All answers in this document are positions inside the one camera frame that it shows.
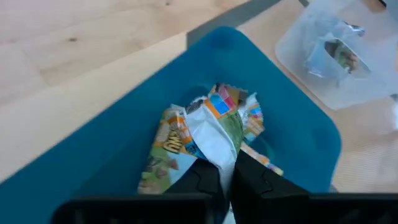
orange stripe on wrapper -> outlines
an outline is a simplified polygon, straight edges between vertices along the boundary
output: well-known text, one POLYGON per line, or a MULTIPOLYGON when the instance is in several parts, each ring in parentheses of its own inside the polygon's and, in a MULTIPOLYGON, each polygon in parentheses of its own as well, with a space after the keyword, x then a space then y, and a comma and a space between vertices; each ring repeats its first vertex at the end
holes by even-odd
POLYGON ((216 119, 221 117, 221 114, 217 111, 217 109, 213 106, 209 99, 205 100, 204 104, 211 111, 211 113, 216 117, 216 119))
POLYGON ((171 117, 168 121, 170 127, 178 132, 182 143, 187 144, 192 142, 192 136, 189 132, 187 125, 185 124, 185 119, 180 116, 171 117))

teal plastic tray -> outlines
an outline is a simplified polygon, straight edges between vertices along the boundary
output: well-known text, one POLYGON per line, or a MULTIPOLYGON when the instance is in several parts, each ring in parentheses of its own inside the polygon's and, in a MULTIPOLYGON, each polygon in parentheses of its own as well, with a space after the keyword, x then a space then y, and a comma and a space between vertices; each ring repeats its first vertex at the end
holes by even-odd
POLYGON ((220 27, 4 181, 0 221, 46 223, 70 198, 135 194, 163 110, 216 82, 257 92, 266 130, 254 148, 295 184, 328 191, 341 147, 335 125, 247 37, 220 27))

colorful food packaging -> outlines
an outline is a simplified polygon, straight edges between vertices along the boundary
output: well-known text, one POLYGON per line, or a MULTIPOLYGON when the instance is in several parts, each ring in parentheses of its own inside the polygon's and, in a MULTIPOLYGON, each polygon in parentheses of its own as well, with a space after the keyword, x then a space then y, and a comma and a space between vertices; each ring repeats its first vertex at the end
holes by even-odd
POLYGON ((196 159, 205 159, 218 168, 226 194, 241 149, 281 175, 282 171, 270 164, 267 157, 246 144, 263 130, 256 94, 248 96, 247 91, 233 86, 216 84, 208 96, 195 99, 186 108, 172 105, 160 120, 138 192, 161 194, 196 159))

clear plastic container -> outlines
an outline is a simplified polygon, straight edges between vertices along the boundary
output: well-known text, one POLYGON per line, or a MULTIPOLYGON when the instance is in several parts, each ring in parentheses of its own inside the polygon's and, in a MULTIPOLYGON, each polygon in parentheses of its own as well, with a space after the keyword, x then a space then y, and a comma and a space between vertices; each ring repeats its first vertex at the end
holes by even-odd
POLYGON ((312 2, 276 45, 279 61, 334 110, 398 93, 397 21, 360 0, 312 2), (350 25, 363 29, 359 34, 350 25), (356 55, 349 72, 326 51, 341 41, 356 55))

crumpled snack wrapper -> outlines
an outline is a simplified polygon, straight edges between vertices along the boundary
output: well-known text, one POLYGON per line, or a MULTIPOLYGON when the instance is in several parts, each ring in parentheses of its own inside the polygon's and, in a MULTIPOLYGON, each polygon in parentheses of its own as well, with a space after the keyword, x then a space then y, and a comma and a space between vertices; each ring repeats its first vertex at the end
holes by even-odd
POLYGON ((138 186, 140 194, 162 194, 190 168, 196 159, 213 163, 220 172, 224 193, 228 191, 238 152, 243 150, 279 175, 248 144, 264 130, 256 94, 216 84, 208 94, 186 108, 165 110, 138 186))

